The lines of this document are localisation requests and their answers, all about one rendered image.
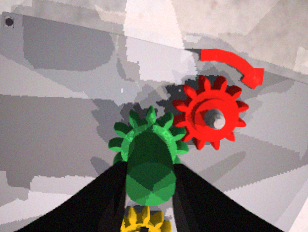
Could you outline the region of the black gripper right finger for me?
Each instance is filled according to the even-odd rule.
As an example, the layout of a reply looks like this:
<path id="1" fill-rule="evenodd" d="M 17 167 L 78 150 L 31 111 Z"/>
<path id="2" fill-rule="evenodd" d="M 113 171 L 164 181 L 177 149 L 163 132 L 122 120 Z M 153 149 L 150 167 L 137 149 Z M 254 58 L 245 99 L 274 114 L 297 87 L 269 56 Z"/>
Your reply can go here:
<path id="1" fill-rule="evenodd" d="M 285 232 L 255 216 L 183 164 L 173 164 L 178 232 Z"/>

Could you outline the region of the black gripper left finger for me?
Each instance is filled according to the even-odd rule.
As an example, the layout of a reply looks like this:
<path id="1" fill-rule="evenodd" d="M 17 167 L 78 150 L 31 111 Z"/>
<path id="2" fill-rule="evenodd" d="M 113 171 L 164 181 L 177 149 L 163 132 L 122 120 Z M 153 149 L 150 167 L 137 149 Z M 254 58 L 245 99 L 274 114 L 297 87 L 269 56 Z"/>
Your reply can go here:
<path id="1" fill-rule="evenodd" d="M 127 166 L 115 162 L 64 204 L 13 232 L 121 232 Z"/>

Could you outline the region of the red curved arrow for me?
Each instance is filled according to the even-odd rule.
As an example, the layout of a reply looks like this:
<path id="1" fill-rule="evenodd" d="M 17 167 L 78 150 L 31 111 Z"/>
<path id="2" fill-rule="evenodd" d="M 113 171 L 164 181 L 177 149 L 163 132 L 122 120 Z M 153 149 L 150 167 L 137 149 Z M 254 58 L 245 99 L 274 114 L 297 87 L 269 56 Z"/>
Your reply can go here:
<path id="1" fill-rule="evenodd" d="M 200 62 L 204 60 L 218 60 L 218 62 L 228 63 L 238 68 L 244 74 L 243 83 L 250 85 L 252 89 L 255 89 L 256 85 L 263 84 L 263 68 L 252 68 L 246 60 L 232 52 L 200 48 Z"/>

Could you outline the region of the green gear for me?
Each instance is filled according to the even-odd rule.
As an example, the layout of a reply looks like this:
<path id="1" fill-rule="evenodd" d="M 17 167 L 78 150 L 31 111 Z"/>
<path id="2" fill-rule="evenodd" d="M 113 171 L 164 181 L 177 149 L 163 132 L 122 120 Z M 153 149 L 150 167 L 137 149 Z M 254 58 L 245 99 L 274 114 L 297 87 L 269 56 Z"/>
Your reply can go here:
<path id="1" fill-rule="evenodd" d="M 119 152 L 114 162 L 127 161 L 126 193 L 131 201 L 142 205 L 161 205 L 174 194 L 175 173 L 173 164 L 181 164 L 177 154 L 189 152 L 185 127 L 169 128 L 173 113 L 166 112 L 161 120 L 155 119 L 153 105 L 146 109 L 146 119 L 129 109 L 129 127 L 115 123 L 121 137 L 109 141 L 109 149 Z"/>

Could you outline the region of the yellow gear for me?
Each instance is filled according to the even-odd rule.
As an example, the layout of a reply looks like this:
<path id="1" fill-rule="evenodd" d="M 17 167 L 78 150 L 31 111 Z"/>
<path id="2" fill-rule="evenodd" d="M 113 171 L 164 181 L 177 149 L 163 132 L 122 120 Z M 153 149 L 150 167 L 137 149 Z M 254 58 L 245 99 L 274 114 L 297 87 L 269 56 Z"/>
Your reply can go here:
<path id="1" fill-rule="evenodd" d="M 150 216 L 150 206 L 146 205 L 142 213 L 130 206 L 129 217 L 123 216 L 121 232 L 171 232 L 171 222 L 163 221 L 162 212 Z"/>

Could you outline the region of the red gear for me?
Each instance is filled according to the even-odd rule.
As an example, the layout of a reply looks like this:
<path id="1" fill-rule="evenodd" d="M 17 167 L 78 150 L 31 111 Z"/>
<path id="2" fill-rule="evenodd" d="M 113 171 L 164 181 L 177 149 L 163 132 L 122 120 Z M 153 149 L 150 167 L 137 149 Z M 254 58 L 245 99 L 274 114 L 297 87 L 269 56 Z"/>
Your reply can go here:
<path id="1" fill-rule="evenodd" d="M 186 100 L 171 100 L 174 108 L 177 108 L 179 115 L 173 117 L 175 127 L 185 127 L 185 136 L 181 141 L 190 140 L 194 136 L 195 148 L 200 151 L 204 143 L 208 141 L 212 147 L 219 151 L 220 140 L 226 137 L 227 140 L 235 141 L 232 129 L 235 127 L 247 127 L 246 123 L 239 117 L 239 112 L 250 108 L 247 103 L 236 101 L 242 93 L 242 88 L 227 88 L 226 77 L 219 76 L 215 80 L 214 87 L 211 87 L 210 81 L 203 75 L 199 76 L 199 88 L 192 88 L 189 84 L 182 84 L 183 92 L 186 93 Z M 227 91 L 226 91 L 227 89 Z M 222 129 L 212 129 L 204 124 L 204 113 L 211 108 L 218 108 L 226 117 L 226 124 Z"/>

